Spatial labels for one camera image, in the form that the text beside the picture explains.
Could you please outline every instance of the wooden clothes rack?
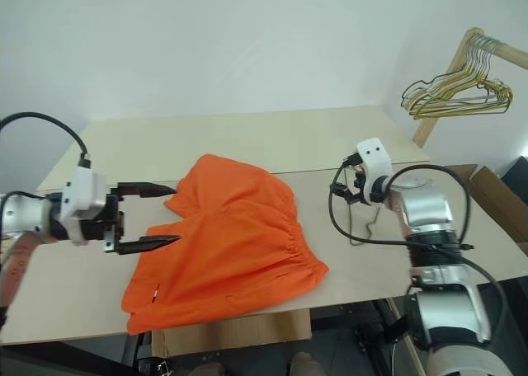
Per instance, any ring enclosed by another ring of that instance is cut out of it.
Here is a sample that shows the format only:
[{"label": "wooden clothes rack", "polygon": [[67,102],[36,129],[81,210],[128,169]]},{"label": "wooden clothes rack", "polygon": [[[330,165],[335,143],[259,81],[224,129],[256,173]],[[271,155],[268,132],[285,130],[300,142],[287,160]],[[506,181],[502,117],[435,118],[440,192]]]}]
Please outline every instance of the wooden clothes rack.
[{"label": "wooden clothes rack", "polygon": [[[483,34],[484,30],[482,28],[473,27],[466,31],[464,38],[462,38],[462,41],[460,42],[459,48],[456,50],[455,57],[453,58],[453,61],[451,61],[451,64],[449,68],[447,69],[447,73],[455,73],[457,71],[460,71],[465,64],[465,44],[475,34]],[[515,65],[518,65],[519,67],[523,67],[524,69],[528,69],[528,53],[526,53],[524,50],[519,50],[516,48],[511,47],[510,45],[500,45],[495,51],[493,51],[493,54],[497,57],[500,57],[501,59],[504,59],[506,61],[509,61],[510,63],[513,63]],[[432,130],[435,128],[436,123],[438,122],[440,118],[425,118],[422,119],[422,122],[420,123],[420,126],[416,130],[416,133],[414,134],[414,137],[412,140],[420,147],[423,148],[423,145],[426,143],[427,139],[431,135]]]}]

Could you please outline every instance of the white wall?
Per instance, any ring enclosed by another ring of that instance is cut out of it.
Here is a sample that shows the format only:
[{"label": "white wall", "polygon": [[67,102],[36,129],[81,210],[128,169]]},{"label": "white wall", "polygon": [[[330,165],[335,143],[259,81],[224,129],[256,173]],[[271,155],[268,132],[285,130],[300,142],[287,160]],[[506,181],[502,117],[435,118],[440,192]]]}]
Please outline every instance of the white wall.
[{"label": "white wall", "polygon": [[[1,114],[40,110],[78,128],[116,116],[385,104],[411,134],[401,91],[444,72],[469,27],[528,49],[526,0],[0,2]],[[492,76],[513,87],[514,106],[440,122],[427,145],[438,162],[500,170],[528,147],[528,72],[494,59]],[[2,138],[2,170],[24,162],[8,180],[39,181],[46,172],[16,177],[36,157],[36,170],[49,170],[64,149],[38,129],[24,132],[20,153],[6,154]]]}]

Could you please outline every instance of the person's foot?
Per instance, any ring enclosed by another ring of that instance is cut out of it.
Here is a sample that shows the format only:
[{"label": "person's foot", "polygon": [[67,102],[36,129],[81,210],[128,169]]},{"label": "person's foot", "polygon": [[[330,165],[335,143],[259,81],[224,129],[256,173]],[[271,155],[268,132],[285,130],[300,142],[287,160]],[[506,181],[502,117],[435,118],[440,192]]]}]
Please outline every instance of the person's foot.
[{"label": "person's foot", "polygon": [[225,376],[225,369],[222,364],[217,362],[213,364],[203,364],[194,368],[189,376]]},{"label": "person's foot", "polygon": [[325,373],[310,353],[301,352],[291,359],[290,376],[325,376]]}]

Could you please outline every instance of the floor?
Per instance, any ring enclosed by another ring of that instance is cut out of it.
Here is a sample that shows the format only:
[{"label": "floor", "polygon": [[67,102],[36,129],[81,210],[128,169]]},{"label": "floor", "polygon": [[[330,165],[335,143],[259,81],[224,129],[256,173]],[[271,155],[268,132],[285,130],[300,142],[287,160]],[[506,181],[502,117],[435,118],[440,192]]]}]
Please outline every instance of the floor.
[{"label": "floor", "polygon": [[[528,277],[523,280],[528,294]],[[497,297],[491,288],[481,291],[483,301],[493,320],[497,310]],[[70,345],[103,355],[113,360],[120,360],[125,344],[125,336],[108,336],[97,339],[69,341]],[[319,361],[328,376],[352,375],[374,376],[370,362],[358,346],[356,338],[348,329],[319,331],[313,334],[310,341],[288,342],[275,345],[264,345],[244,349],[223,350],[220,352],[201,353],[174,357],[171,365],[173,376],[186,376],[198,364],[221,362],[236,376],[264,376],[284,374],[291,356],[298,351],[307,351]],[[495,351],[509,366],[514,375],[528,374],[528,350],[512,317],[509,317],[504,331],[494,345]],[[405,355],[404,343],[398,343],[395,350],[395,370],[397,376],[410,376],[412,371],[408,357]],[[71,373],[41,368],[21,362],[5,355],[2,357],[2,374],[4,376],[70,376]]]}]

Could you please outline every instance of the orange fabric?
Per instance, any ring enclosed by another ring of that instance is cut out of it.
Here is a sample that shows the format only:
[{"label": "orange fabric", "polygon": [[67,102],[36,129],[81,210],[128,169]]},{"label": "orange fabric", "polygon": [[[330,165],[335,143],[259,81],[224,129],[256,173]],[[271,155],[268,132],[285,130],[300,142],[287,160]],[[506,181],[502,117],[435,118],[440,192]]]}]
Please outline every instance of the orange fabric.
[{"label": "orange fabric", "polygon": [[328,271],[304,240],[291,189],[258,167],[205,155],[165,205],[184,219],[147,234],[182,238],[140,255],[122,301],[130,334],[253,312]]}]

